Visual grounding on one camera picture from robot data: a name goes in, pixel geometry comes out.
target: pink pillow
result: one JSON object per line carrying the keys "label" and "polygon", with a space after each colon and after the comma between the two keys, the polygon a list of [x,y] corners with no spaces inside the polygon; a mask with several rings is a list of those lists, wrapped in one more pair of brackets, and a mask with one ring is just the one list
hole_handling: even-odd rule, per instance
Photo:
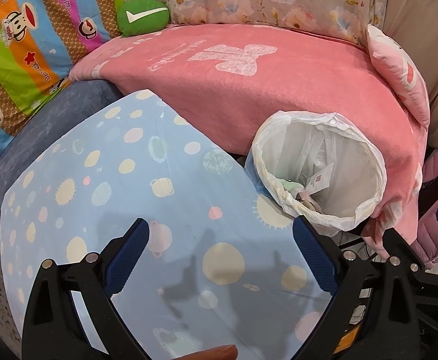
{"label": "pink pillow", "polygon": [[412,59],[393,39],[371,24],[367,26],[367,45],[377,72],[388,82],[412,116],[428,128],[431,112],[426,82]]}

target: gray cushion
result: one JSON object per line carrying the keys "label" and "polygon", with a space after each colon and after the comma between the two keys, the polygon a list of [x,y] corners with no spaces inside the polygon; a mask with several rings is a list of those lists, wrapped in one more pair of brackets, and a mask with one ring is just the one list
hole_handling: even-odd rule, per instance
{"label": "gray cushion", "polygon": [[7,190],[45,149],[89,116],[122,97],[114,84],[92,80],[75,82],[50,100],[0,157],[0,206]]}

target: pink blanket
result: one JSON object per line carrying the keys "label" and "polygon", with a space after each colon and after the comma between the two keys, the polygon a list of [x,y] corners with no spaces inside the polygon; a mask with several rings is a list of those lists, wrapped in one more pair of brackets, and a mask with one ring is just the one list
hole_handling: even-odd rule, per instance
{"label": "pink blanket", "polygon": [[401,107],[363,50],[276,27],[199,25],[115,38],[69,79],[107,79],[126,95],[149,88],[228,152],[247,154],[274,112],[339,112],[384,156],[388,182],[363,236],[386,256],[395,226],[412,243],[427,131]]}

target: striped blanket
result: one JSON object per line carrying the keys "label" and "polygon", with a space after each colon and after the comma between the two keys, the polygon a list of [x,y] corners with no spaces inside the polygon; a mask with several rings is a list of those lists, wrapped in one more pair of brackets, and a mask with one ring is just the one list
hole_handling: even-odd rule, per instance
{"label": "striped blanket", "polygon": [[123,1],[0,0],[0,156],[74,64],[119,35]]}

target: green pillow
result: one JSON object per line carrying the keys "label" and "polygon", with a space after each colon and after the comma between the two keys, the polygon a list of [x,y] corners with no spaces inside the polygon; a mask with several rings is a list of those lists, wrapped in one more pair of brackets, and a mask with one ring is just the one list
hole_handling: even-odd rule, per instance
{"label": "green pillow", "polygon": [[157,0],[128,0],[117,12],[117,25],[124,36],[163,30],[169,23],[169,9]]}

